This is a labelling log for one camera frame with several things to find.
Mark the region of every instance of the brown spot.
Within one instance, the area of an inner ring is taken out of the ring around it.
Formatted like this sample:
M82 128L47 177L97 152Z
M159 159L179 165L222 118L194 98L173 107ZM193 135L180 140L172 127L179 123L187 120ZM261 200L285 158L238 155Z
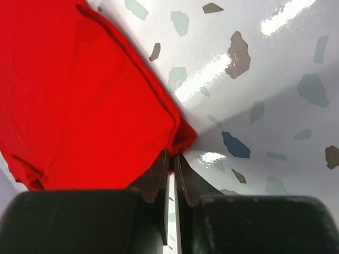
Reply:
M226 196L235 196L235 195L240 195L237 192L234 192L233 190L226 190L226 189L221 189L221 193L225 194Z
M243 40L239 31L236 31L231 37L228 56L232 61L225 71L232 79L236 79L249 69L251 57L248 54L248 44Z
M232 168L231 168L231 170L232 170L233 174L238 178L239 182L241 182L242 184L246 184L246 179L242 174L240 174L238 171L235 171Z
M160 43L155 43L154 44L154 47L153 47L153 52L152 52L152 55L150 55L149 57L149 60L152 62L156 59L158 59L159 57L159 54L160 54L160 49L161 49L161 46L160 46Z
M202 9L203 9L203 12L205 12L205 14L213 13L213 12L221 12L224 10L223 8L221 8L220 6L214 3L209 3L207 5L204 5Z
M325 156L329 169L334 169L336 166L339 166L339 149L337 147L327 147L325 149Z

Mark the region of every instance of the red cloth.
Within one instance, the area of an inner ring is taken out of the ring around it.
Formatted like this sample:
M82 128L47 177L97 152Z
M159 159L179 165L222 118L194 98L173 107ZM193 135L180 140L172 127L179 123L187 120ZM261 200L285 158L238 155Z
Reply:
M2 10L0 149L16 181L123 188L195 139L127 39L82 1Z

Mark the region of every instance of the red fabric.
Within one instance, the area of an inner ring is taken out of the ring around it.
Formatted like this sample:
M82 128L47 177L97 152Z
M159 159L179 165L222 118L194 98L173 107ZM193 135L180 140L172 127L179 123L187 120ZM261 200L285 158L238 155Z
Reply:
M2 10L0 149L18 182L123 188L195 139L127 39L82 1Z

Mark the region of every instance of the blue spot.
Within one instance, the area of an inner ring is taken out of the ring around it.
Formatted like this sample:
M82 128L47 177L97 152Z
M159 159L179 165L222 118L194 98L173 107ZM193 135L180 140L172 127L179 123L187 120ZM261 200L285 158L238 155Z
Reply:
M237 138L232 137L231 134L226 131L223 131L221 135L224 138L224 144L231 155L238 158L249 158L249 154L251 153L251 151L241 141L239 141Z

